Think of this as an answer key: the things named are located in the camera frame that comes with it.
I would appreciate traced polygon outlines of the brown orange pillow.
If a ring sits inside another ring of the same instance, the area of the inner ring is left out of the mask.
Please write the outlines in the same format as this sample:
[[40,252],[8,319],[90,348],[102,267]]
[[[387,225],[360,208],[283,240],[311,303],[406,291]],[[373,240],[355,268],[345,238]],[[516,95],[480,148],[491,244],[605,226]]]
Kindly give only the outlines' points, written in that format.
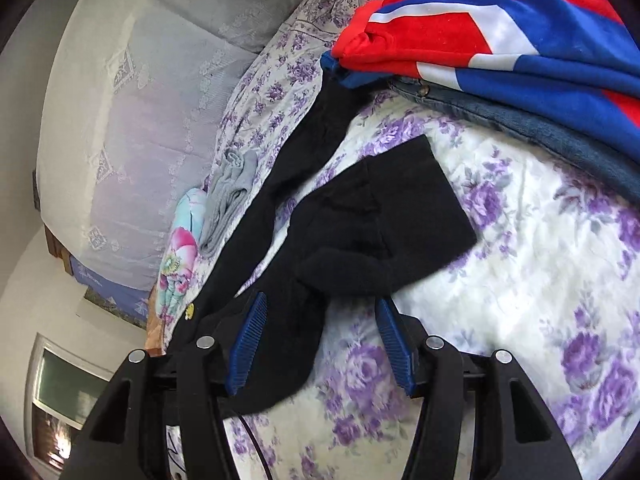
[[163,336],[164,326],[162,320],[157,316],[155,312],[156,306],[156,289],[152,288],[149,296],[149,311],[148,319],[146,320],[146,336],[144,343],[144,350],[149,353],[150,356],[162,356],[163,350]]

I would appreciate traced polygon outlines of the floral turquoise pink blanket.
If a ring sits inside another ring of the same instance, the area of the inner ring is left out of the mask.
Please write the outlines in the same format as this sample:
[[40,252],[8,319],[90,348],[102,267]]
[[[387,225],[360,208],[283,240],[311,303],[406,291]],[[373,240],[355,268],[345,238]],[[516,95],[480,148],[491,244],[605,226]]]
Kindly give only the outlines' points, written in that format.
[[203,229],[206,197],[201,188],[190,188],[175,209],[156,284],[155,313],[165,324],[178,315],[179,304],[190,286]]

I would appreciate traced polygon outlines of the blue denim jeans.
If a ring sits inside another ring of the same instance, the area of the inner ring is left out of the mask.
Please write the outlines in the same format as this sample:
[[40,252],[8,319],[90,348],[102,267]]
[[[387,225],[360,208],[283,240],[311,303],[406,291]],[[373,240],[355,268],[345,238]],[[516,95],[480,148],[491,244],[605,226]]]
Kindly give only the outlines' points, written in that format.
[[638,205],[639,165],[606,144],[538,115],[417,79],[388,82],[404,98],[543,148]]

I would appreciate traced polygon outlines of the purple floral bed quilt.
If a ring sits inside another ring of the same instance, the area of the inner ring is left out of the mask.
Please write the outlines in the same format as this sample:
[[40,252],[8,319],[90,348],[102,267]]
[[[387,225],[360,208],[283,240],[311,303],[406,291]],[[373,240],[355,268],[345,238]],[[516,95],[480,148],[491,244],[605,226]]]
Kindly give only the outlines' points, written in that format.
[[[324,167],[274,216],[358,159],[425,136],[478,229],[472,252],[396,295],[463,351],[514,353],[600,479],[639,420],[639,213],[547,152],[393,91],[375,93]],[[226,430],[244,479],[395,479],[420,405],[396,387],[367,301],[334,304],[314,374]]]

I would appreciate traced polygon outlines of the red white blue garment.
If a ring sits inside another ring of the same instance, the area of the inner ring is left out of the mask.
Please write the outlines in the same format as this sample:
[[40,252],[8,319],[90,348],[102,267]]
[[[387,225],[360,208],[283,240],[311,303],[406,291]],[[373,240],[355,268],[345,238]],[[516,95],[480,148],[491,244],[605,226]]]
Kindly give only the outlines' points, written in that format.
[[639,49],[608,0],[373,0],[321,65],[348,88],[421,79],[639,155]]

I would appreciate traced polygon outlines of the window with white frame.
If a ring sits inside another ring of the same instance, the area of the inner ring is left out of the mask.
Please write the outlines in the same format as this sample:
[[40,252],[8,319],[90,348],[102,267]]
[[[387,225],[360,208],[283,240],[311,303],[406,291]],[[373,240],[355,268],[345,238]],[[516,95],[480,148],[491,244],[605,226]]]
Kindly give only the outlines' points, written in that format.
[[37,334],[24,407],[27,456],[58,476],[112,373]]

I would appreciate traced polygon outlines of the blue patterned bedding bag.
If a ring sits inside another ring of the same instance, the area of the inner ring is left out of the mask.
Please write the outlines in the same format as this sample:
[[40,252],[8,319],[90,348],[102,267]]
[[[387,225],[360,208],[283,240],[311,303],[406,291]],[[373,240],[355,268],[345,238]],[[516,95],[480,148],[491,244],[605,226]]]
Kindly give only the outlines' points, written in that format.
[[140,290],[114,283],[88,269],[74,256],[70,257],[73,277],[87,287],[85,298],[107,313],[134,326],[145,328],[149,314],[148,290]]

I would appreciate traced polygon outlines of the folded grey garment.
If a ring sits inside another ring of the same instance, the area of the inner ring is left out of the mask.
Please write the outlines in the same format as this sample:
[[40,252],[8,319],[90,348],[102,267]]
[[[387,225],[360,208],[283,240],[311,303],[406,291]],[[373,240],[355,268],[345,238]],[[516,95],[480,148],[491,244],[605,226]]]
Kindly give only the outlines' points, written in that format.
[[210,176],[205,201],[203,227],[198,250],[210,258],[220,245],[224,232],[252,189],[258,157],[255,151],[229,148]]

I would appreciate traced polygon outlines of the black pants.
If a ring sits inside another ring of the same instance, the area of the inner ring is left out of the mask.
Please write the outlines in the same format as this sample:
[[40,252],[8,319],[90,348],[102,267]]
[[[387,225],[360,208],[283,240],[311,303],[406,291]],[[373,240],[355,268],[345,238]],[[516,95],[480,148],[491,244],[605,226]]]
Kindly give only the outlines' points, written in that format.
[[240,414],[265,411],[305,385],[331,300],[391,295],[476,243],[430,144],[416,136],[363,157],[306,195],[284,242],[270,250],[277,208],[329,161],[374,92],[374,84],[349,89],[333,78],[322,82],[224,244],[192,320],[174,330],[172,353],[204,335],[230,348],[247,303],[266,295],[267,321],[250,374],[231,397]]

